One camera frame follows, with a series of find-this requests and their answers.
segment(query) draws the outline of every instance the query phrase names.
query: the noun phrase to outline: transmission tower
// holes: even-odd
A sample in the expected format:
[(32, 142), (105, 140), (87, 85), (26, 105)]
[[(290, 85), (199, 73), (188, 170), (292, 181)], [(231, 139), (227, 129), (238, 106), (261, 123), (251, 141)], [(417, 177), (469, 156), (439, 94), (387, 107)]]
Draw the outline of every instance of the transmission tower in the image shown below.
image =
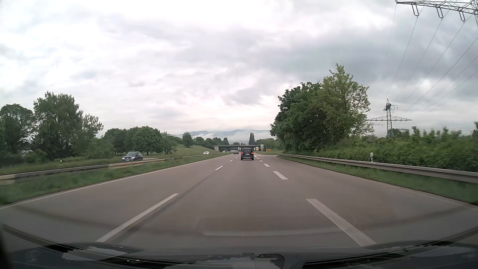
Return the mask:
[(475, 21), (478, 25), (478, 0), (469, 0), (469, 1), (453, 1), (453, 0), (442, 0), (442, 1), (433, 1), (433, 0), (412, 0), (412, 1), (398, 1), (395, 0), (397, 4), (411, 5), (413, 9), (413, 14), (415, 16), (420, 15), (418, 12), (418, 6), (423, 7), (432, 7), (436, 8), (438, 17), (443, 19), (443, 10), (457, 11), (460, 14), (460, 19), (462, 22), (465, 22), (465, 14), (471, 14), (475, 16)]
[(405, 119), (401, 117), (396, 117), (392, 116), (391, 113), (394, 111), (394, 108), (396, 108), (397, 105), (392, 105), (390, 104), (389, 100), (387, 99), (387, 103), (385, 104), (385, 108), (383, 109), (387, 115), (383, 117), (378, 117), (378, 118), (373, 118), (373, 119), (368, 119), (367, 121), (369, 122), (387, 122), (387, 137), (391, 136), (393, 134), (392, 132), (392, 122), (406, 122), (406, 121), (411, 121), (411, 119)]

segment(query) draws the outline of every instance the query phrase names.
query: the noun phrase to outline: metal guardrail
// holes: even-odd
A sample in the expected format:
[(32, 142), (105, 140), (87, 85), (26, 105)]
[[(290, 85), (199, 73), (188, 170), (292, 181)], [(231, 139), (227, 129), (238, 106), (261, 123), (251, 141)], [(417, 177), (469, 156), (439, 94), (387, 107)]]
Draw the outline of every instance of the metal guardrail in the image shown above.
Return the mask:
[(304, 155), (295, 155), (295, 154), (280, 154), (281, 156), (295, 157), (301, 159), (309, 159), (315, 161), (337, 163), (351, 166), (375, 168), (381, 170), (389, 170), (395, 172), (402, 172), (408, 174), (429, 176), (434, 178), (442, 179), (451, 179), (464, 182), (478, 183), (478, 173), (468, 172), (468, 171), (459, 171), (459, 170), (450, 170), (450, 169), (440, 169), (440, 168), (430, 168), (422, 166), (411, 166), (411, 165), (400, 165), (400, 164), (388, 164), (388, 163), (376, 163), (376, 162), (365, 162), (365, 161), (353, 161), (353, 160), (343, 160), (343, 159), (332, 159), (332, 158), (322, 158), (315, 156), (304, 156)]
[(49, 174), (74, 172), (74, 171), (95, 170), (95, 169), (109, 168), (109, 167), (121, 167), (121, 166), (128, 166), (128, 165), (137, 165), (137, 164), (143, 164), (143, 163), (160, 162), (160, 161), (182, 159), (182, 158), (188, 158), (188, 157), (199, 157), (199, 156), (202, 156), (202, 155), (173, 157), (173, 158), (164, 158), (164, 159), (152, 159), (152, 160), (144, 160), (144, 161), (137, 161), (137, 162), (122, 162), (122, 163), (112, 163), (112, 164), (100, 164), (100, 165), (91, 165), (91, 166), (60, 168), (60, 169), (52, 169), (52, 170), (43, 170), (43, 171), (3, 175), (3, 176), (0, 176), (0, 185), (17, 183), (17, 182), (22, 181), (22, 180), (18, 180), (18, 179), (29, 178), (29, 177), (40, 176), (40, 175), (49, 175)]

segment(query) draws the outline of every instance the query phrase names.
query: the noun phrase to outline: cloudy sky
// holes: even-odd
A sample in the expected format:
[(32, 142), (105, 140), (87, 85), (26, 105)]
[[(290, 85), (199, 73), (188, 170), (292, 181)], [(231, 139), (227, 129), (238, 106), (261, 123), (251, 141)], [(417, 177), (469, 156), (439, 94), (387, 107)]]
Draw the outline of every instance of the cloudy sky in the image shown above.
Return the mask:
[(2, 0), (0, 106), (32, 109), (49, 90), (105, 130), (264, 130), (277, 95), (339, 63), (370, 86), (369, 118), (389, 98), (393, 115), (413, 119), (396, 128), (468, 134), (478, 26), (443, 12), (417, 19), (394, 0)]

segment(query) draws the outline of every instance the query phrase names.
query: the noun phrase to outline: asphalt road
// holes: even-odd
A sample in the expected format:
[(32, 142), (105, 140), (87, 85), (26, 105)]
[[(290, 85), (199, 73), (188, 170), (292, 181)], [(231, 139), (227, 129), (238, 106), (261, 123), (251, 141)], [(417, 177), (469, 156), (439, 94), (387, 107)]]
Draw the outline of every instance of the asphalt road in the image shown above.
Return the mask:
[[(227, 155), (40, 197), (0, 208), (0, 222), (56, 242), (145, 249), (358, 247), (438, 240), (478, 226), (476, 206), (256, 156)], [(8, 250), (28, 245), (4, 240)]]

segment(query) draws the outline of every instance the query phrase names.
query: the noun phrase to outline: grassy embankment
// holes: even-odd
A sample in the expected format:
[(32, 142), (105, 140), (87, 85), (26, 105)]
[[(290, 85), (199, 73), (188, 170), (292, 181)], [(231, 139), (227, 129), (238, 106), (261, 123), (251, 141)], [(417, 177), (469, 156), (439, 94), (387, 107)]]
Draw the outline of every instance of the grassy embankment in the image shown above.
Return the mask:
[[(197, 155), (197, 151), (204, 152), (203, 147), (193, 146), (184, 148), (183, 153)], [(209, 150), (210, 154), (199, 157), (189, 157), (161, 162), (145, 163), (137, 166), (126, 166), (123, 168), (105, 168), (84, 172), (66, 172), (53, 175), (38, 176), (34, 180), (11, 185), (0, 186), (0, 204), (9, 204), (33, 198), (40, 195), (66, 191), (91, 184), (101, 183), (113, 179), (120, 179), (128, 176), (138, 175), (150, 171), (174, 167), (178, 165), (193, 163), (201, 160), (224, 156), (229, 153)]]
[(373, 168), (362, 168), (321, 161), (299, 159), (294, 157), (279, 156), (310, 166), (324, 168), (339, 173), (349, 174), (360, 178), (371, 179), (392, 185), (405, 187), (412, 190), (424, 191), (454, 200), (478, 205), (478, 184), (450, 179), (440, 179), (421, 175), (386, 171)]
[[(173, 157), (182, 157), (182, 156), (191, 156), (191, 155), (201, 155), (206, 150), (209, 151), (210, 154), (220, 153), (203, 146), (192, 146), (191, 148), (187, 148), (183, 145), (178, 145), (176, 147), (176, 150), (177, 151), (172, 154), (152, 153), (149, 156), (144, 155), (144, 157), (163, 159), (163, 158), (173, 158)], [(85, 157), (68, 157), (68, 158), (62, 159), (63, 163), (60, 163), (60, 160), (55, 160), (52, 162), (40, 163), (40, 164), (19, 164), (19, 165), (13, 165), (13, 166), (0, 168), (0, 175), (9, 175), (9, 174), (16, 174), (16, 173), (60, 169), (60, 168), (120, 163), (123, 161), (121, 159), (122, 157), (123, 155), (116, 155), (111, 159), (86, 159)]]

